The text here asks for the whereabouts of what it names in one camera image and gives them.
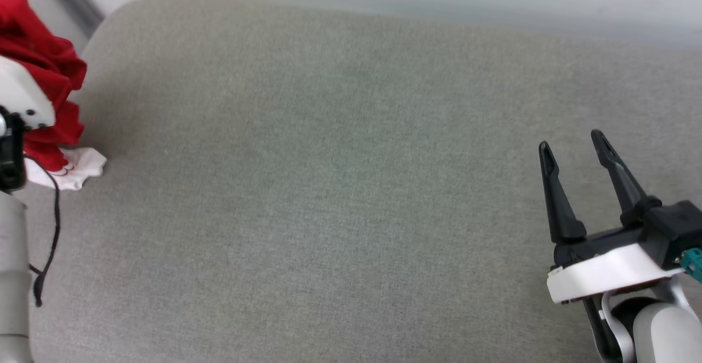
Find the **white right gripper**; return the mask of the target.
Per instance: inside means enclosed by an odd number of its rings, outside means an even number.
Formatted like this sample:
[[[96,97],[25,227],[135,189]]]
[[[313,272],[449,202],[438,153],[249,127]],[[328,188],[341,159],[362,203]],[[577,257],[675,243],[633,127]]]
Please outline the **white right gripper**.
[[[546,286],[554,303],[571,302],[683,273],[678,265],[665,270],[640,246],[643,215],[662,201],[647,195],[621,156],[599,129],[590,132],[600,164],[607,169],[621,207],[618,230],[587,235],[559,181],[559,166],[547,143],[539,144],[547,221],[554,243],[554,265]]]

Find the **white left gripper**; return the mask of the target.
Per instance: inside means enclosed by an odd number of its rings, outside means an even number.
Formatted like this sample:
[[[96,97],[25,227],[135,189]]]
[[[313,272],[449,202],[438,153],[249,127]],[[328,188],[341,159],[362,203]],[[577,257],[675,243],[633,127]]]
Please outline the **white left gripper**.
[[[56,123],[53,104],[37,81],[24,66],[4,56],[1,57],[1,106],[32,130]]]

